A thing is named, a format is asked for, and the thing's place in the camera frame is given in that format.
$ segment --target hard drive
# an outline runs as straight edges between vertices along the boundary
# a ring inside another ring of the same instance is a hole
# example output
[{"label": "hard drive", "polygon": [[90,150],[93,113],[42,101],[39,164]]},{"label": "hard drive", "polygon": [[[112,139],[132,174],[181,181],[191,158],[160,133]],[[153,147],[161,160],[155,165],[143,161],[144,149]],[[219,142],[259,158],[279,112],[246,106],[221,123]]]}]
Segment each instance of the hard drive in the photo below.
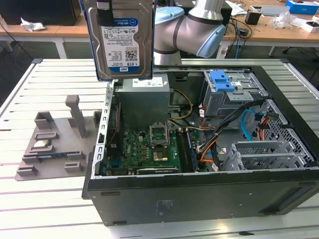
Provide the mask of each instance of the hard drive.
[{"label": "hard drive", "polygon": [[80,0],[80,3],[98,79],[151,78],[152,0]]}]

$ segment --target sticker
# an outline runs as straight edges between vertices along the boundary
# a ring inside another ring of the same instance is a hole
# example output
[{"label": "sticker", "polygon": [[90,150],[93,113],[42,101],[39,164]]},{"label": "sticker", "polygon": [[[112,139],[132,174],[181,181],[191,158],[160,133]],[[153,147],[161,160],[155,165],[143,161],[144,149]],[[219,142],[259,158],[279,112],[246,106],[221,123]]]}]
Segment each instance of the sticker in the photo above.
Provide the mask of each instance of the sticker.
[{"label": "sticker", "polygon": [[174,200],[159,200],[155,204],[155,215],[164,216],[173,208]]},{"label": "sticker", "polygon": [[211,167],[212,167],[212,169],[213,169],[215,172],[218,172],[218,171],[219,171],[219,169],[218,169],[218,167],[216,166],[216,164],[213,163],[213,165],[212,165]]},{"label": "sticker", "polygon": [[37,158],[52,158],[51,155],[38,156]]},{"label": "sticker", "polygon": [[205,117],[205,110],[199,110],[199,116],[204,118]]},{"label": "sticker", "polygon": [[114,27],[101,26],[107,65],[114,72],[133,72],[140,66],[139,30],[136,18],[115,18]]},{"label": "sticker", "polygon": [[241,83],[238,81],[238,82],[231,82],[231,85],[232,86],[241,86]]},{"label": "sticker", "polygon": [[153,77],[150,80],[133,79],[133,87],[163,87],[161,77]]},{"label": "sticker", "polygon": [[221,150],[218,152],[218,154],[226,154],[226,148],[221,148]]}]

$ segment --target slotted aluminum table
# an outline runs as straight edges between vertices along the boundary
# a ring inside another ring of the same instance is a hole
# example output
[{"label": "slotted aluminum table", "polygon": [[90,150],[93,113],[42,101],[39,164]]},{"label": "slotted aluminum table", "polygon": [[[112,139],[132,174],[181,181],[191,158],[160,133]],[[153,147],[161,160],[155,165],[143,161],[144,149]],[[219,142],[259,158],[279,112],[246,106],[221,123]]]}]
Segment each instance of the slotted aluminum table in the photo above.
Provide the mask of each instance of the slotted aluminum table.
[{"label": "slotted aluminum table", "polygon": [[[185,64],[260,65],[319,135],[319,94],[289,63],[280,60],[184,60]],[[65,98],[80,96],[84,116],[102,108],[106,83],[93,60],[43,60],[28,68],[0,109],[0,238],[316,238],[319,195],[284,216],[105,227],[90,200],[82,200],[84,177],[16,182],[15,172],[32,135],[38,111],[70,117]]]}]

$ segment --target blue cable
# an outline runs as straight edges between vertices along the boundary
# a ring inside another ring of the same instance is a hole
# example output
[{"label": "blue cable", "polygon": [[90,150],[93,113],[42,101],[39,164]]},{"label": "blue cable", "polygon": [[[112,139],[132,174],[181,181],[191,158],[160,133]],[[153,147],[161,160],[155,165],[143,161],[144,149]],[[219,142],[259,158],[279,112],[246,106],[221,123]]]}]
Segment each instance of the blue cable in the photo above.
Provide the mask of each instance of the blue cable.
[{"label": "blue cable", "polygon": [[237,59],[237,57],[238,57],[239,43],[240,43],[240,32],[239,32],[239,29],[238,29],[238,28],[237,28],[237,32],[238,32],[238,41],[237,41],[237,52],[236,52],[236,57],[235,57],[235,59]]},{"label": "blue cable", "polygon": [[256,114],[256,112],[253,110],[245,110],[240,118],[240,126],[241,126],[241,129],[242,129],[244,135],[248,139],[248,141],[253,141],[253,139],[250,137],[249,133],[247,132],[247,130],[245,128],[244,118],[245,118],[245,115],[247,112],[253,113],[254,115]]}]

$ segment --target table leg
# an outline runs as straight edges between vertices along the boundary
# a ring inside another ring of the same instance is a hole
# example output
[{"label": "table leg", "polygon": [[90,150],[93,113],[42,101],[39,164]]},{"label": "table leg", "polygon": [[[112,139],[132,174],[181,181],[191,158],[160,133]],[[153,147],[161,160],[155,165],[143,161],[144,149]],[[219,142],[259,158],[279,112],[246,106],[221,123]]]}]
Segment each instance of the table leg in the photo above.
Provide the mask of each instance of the table leg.
[{"label": "table leg", "polygon": [[268,56],[272,57],[274,56],[275,46],[272,46],[270,49],[270,52],[268,53]]},{"label": "table leg", "polygon": [[229,43],[222,41],[219,44],[219,48],[218,48],[216,59],[225,59],[228,47],[229,47]]},{"label": "table leg", "polygon": [[65,49],[64,49],[64,41],[63,38],[57,38],[54,40],[56,49],[58,50],[59,56],[61,59],[66,59],[66,53],[65,53]]},{"label": "table leg", "polygon": [[2,41],[1,46],[3,46],[7,52],[13,52],[13,49],[9,41]]}]

